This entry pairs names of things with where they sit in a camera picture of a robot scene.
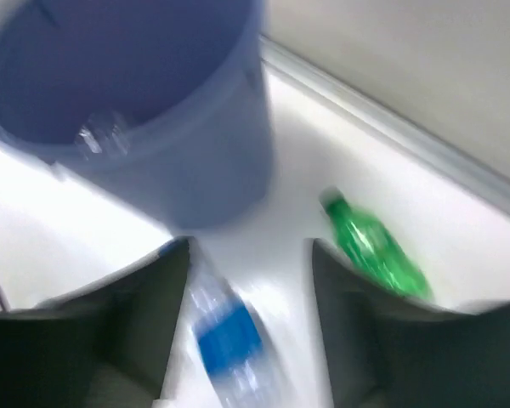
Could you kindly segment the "clear bottle blue label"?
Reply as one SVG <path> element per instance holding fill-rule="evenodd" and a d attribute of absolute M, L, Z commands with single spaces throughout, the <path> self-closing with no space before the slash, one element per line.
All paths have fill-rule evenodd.
<path fill-rule="evenodd" d="M 292 407 L 296 393 L 258 311 L 188 239 L 191 332 L 223 407 Z"/>

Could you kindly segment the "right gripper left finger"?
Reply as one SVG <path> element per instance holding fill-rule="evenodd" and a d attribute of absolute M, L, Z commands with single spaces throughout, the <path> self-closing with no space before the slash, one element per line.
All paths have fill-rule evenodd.
<path fill-rule="evenodd" d="M 150 407 L 161 397 L 190 243 L 31 309 L 0 311 L 0 407 Z"/>

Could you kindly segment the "clear bottle no label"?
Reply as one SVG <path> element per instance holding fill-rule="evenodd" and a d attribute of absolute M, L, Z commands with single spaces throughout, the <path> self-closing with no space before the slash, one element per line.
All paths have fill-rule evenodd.
<path fill-rule="evenodd" d="M 131 127 L 132 122 L 114 110 L 96 112 L 80 127 L 74 145 L 86 160 L 125 156 L 129 150 L 128 131 Z"/>

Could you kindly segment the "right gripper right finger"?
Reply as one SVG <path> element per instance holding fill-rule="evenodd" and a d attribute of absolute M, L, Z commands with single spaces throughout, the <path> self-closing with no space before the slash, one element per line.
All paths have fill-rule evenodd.
<path fill-rule="evenodd" d="M 320 239 L 312 276 L 336 407 L 510 407 L 510 302 L 462 313 L 401 297 Z"/>

